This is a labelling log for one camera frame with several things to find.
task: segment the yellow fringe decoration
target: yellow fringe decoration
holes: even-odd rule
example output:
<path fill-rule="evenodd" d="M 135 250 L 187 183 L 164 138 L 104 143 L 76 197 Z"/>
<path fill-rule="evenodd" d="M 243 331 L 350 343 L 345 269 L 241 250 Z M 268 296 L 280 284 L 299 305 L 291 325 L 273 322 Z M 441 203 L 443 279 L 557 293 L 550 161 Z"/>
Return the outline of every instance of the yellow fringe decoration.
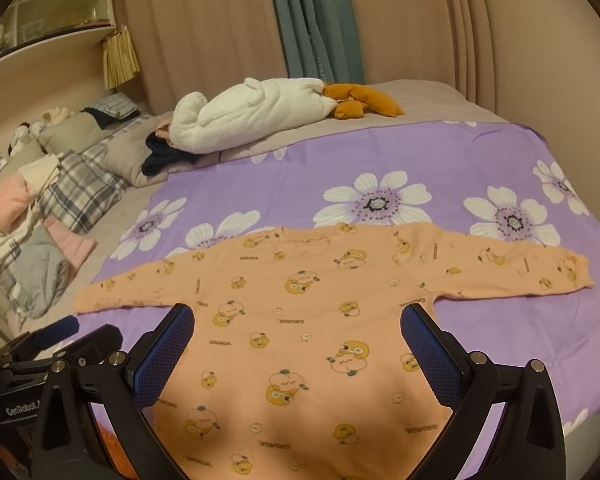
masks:
<path fill-rule="evenodd" d="M 105 40 L 102 65 L 106 89 L 116 88 L 140 73 L 136 51 L 126 25 L 120 32 Z"/>

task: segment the orange plush toy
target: orange plush toy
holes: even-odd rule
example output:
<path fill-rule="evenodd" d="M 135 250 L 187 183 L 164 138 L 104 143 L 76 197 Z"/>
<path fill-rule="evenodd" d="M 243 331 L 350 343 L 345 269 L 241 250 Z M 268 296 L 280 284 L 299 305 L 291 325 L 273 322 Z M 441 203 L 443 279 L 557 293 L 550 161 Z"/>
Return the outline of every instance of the orange plush toy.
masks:
<path fill-rule="evenodd" d="M 359 119 L 367 109 L 386 117 L 404 115 L 393 98 L 368 86 L 354 83 L 326 85 L 324 95 L 339 101 L 331 112 L 336 119 Z"/>

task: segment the pink cloth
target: pink cloth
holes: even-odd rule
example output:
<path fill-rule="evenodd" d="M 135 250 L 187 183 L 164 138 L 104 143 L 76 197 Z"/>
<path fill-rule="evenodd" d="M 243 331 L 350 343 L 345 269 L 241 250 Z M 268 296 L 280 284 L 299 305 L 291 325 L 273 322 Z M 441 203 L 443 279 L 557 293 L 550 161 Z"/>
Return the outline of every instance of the pink cloth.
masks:
<path fill-rule="evenodd" d="M 71 281 L 98 243 L 96 240 L 72 233 L 55 216 L 48 216 L 43 225 L 69 262 Z"/>
<path fill-rule="evenodd" d="M 24 177 L 13 174 L 0 184 L 0 232 L 7 235 L 14 222 L 27 210 L 36 197 L 36 190 L 27 185 Z"/>

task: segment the wall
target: wall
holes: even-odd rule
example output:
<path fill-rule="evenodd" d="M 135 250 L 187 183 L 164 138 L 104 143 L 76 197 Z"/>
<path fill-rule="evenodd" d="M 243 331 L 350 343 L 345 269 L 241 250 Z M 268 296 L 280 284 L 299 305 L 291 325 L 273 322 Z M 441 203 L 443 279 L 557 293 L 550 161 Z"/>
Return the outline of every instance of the wall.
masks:
<path fill-rule="evenodd" d="M 586 0 L 486 0 L 496 111 L 541 132 L 600 220 L 600 19 Z"/>
<path fill-rule="evenodd" d="M 0 151 L 6 156 L 13 130 L 56 106 L 78 111 L 109 92 L 104 89 L 102 47 L 71 52 L 0 82 Z"/>

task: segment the screw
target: screw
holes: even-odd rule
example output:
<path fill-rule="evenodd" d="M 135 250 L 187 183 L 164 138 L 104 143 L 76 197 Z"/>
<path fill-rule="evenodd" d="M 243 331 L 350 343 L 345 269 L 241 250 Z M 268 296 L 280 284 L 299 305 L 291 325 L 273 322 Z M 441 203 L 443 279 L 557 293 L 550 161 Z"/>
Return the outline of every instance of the screw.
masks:
<path fill-rule="evenodd" d="M 536 372 L 544 372 L 544 363 L 542 361 L 539 361 L 538 359 L 534 359 L 533 361 L 531 361 L 531 367 Z"/>
<path fill-rule="evenodd" d="M 56 361 L 55 363 L 53 363 L 51 365 L 51 371 L 55 374 L 57 374 L 58 372 L 61 372 L 62 370 L 64 370 L 64 367 L 66 366 L 66 363 L 62 360 Z"/>
<path fill-rule="evenodd" d="M 473 361 L 477 365 L 483 365 L 487 362 L 487 356 L 482 352 L 472 352 L 471 361 Z"/>
<path fill-rule="evenodd" d="M 124 352 L 113 352 L 113 354 L 109 356 L 109 363 L 111 363 L 114 366 L 117 366 L 119 364 L 122 364 L 125 361 L 125 358 L 126 354 Z"/>

